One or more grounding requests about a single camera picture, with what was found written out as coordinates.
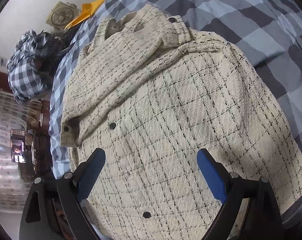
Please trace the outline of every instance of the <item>bed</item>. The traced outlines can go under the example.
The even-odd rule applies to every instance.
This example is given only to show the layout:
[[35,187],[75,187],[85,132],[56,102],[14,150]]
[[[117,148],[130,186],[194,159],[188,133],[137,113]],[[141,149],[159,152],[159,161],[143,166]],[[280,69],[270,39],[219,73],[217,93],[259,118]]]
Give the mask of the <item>bed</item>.
[[[180,15],[187,27],[216,32],[236,44],[276,97],[302,152],[302,12],[294,0],[106,0],[82,23],[54,78],[49,135],[56,178],[70,170],[67,149],[59,146],[59,133],[65,87],[80,51],[93,40],[104,17],[120,20],[146,3]],[[282,218],[287,227],[300,221],[302,198]]]

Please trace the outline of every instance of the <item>yellow bag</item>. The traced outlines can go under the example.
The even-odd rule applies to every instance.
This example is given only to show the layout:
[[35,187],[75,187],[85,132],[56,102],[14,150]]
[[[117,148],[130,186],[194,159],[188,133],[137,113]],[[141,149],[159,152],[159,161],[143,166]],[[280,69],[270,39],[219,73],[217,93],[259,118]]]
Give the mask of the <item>yellow bag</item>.
[[71,27],[89,18],[92,14],[94,14],[98,10],[98,8],[102,5],[104,1],[105,0],[96,0],[92,3],[82,4],[82,13],[77,18],[75,18],[72,22],[70,22],[65,27],[65,29],[70,29]]

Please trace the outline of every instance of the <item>curtain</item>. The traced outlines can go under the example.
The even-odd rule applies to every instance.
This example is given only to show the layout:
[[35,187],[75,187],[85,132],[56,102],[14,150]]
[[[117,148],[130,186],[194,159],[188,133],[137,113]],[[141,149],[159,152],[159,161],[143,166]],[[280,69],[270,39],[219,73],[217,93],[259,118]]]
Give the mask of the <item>curtain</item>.
[[0,211],[23,211],[31,182],[21,179],[18,163],[11,161],[10,130],[26,130],[39,120],[41,102],[18,104],[13,95],[0,91]]

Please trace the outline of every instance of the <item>shirt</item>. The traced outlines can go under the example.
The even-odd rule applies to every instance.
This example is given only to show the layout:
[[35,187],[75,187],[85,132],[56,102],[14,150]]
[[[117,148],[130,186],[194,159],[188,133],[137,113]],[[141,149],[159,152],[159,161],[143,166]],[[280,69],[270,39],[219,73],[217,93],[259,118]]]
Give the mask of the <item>shirt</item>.
[[302,195],[302,154],[242,51],[151,5],[101,22],[63,105],[71,169],[97,147],[106,152],[88,200],[115,240],[203,237],[221,203],[197,166],[201,148],[229,172],[267,177],[281,213]]

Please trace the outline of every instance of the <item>blue gripper pad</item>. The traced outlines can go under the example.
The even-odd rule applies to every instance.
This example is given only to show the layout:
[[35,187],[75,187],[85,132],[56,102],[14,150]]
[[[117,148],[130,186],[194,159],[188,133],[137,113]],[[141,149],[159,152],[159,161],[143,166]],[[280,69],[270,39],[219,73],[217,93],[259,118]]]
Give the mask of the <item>blue gripper pad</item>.
[[79,203],[88,198],[106,162],[106,153],[102,149],[97,148],[92,157],[77,185],[78,194],[76,199]]
[[198,151],[197,160],[200,171],[202,172],[214,198],[221,200],[222,204],[224,204],[227,197],[225,183],[223,179],[219,176],[219,173],[216,168],[205,156],[205,152],[203,149]]

